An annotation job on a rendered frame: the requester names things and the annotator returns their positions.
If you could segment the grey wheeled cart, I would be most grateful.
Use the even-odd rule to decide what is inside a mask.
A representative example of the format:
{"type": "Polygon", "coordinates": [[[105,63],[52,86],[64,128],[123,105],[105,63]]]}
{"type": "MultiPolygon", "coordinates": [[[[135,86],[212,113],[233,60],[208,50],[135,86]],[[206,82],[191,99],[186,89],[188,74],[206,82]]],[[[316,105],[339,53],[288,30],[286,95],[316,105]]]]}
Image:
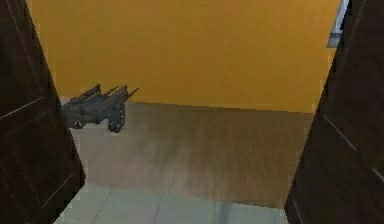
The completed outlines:
{"type": "Polygon", "coordinates": [[[108,130],[119,133],[125,124],[125,103],[137,91],[138,88],[129,92],[124,85],[102,93],[97,84],[62,106],[66,123],[70,128],[82,129],[88,123],[99,125],[107,120],[108,130]]]}

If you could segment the dark brown wooden door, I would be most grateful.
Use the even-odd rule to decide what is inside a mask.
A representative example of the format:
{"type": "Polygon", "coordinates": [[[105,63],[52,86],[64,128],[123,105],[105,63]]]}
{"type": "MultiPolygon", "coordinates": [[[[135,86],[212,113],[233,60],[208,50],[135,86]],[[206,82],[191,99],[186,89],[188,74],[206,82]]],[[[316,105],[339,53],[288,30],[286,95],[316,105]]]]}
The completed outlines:
{"type": "Polygon", "coordinates": [[[85,184],[26,0],[0,0],[0,224],[53,224],[85,184]]]}
{"type": "Polygon", "coordinates": [[[288,224],[384,224],[384,0],[349,0],[284,210],[288,224]]]}

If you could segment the white framed window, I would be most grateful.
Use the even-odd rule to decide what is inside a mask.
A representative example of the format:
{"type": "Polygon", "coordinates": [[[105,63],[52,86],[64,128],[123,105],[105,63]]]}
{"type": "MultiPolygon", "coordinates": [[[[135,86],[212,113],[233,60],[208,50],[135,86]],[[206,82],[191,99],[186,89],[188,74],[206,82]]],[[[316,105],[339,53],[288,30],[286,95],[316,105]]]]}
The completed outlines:
{"type": "Polygon", "coordinates": [[[328,42],[327,42],[328,48],[336,48],[340,41],[341,35],[343,33],[343,28],[344,28],[344,18],[345,18],[346,12],[348,11],[349,2],[350,0],[340,0],[340,4],[338,6],[338,11],[333,23],[333,27],[328,37],[328,42]]]}

